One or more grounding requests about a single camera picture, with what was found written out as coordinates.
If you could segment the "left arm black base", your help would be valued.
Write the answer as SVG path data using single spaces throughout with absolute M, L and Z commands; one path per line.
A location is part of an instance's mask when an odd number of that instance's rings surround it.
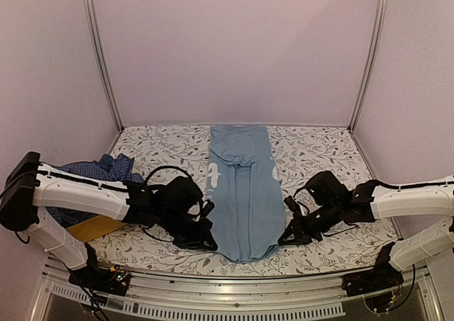
M 67 270 L 70 273 L 69 282 L 88 291 L 126 296 L 131 281 L 131 273 L 119 266 L 106 269 L 89 265 Z

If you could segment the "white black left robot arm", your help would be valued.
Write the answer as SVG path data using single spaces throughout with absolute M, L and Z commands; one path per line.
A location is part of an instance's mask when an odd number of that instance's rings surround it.
M 218 248 L 207 218 L 214 209 L 201 189 L 182 171 L 166 185 L 133 181 L 102 181 L 70 174 L 26 153 L 8 175 L 1 192 L 1 225 L 13 232 L 32 234 L 90 288 L 105 283 L 91 248 L 76 240 L 47 212 L 48 208 L 92 213 L 122 223 L 159 225 L 182 249 Z

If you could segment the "light blue t-shirt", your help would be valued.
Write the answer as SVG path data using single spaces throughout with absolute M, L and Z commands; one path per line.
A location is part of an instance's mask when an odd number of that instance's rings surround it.
M 212 126 L 206 179 L 218 252 L 248 263 L 275 251 L 286 215 L 267 128 Z

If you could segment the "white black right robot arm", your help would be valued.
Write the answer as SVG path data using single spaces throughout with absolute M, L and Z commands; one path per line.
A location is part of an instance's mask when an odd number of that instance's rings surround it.
M 307 215 L 293 196 L 284 203 L 293 214 L 278 239 L 280 245 L 310 244 L 323 239 L 322 234 L 343 222 L 374 223 L 402 216 L 439 215 L 441 219 L 405 240 L 384 246 L 377 255 L 367 284 L 383 289 L 410 266 L 453 248 L 453 177 L 415 184 L 392 185 L 376 179 L 347 189 L 330 171 L 322 171 L 304 185 L 318 209 Z

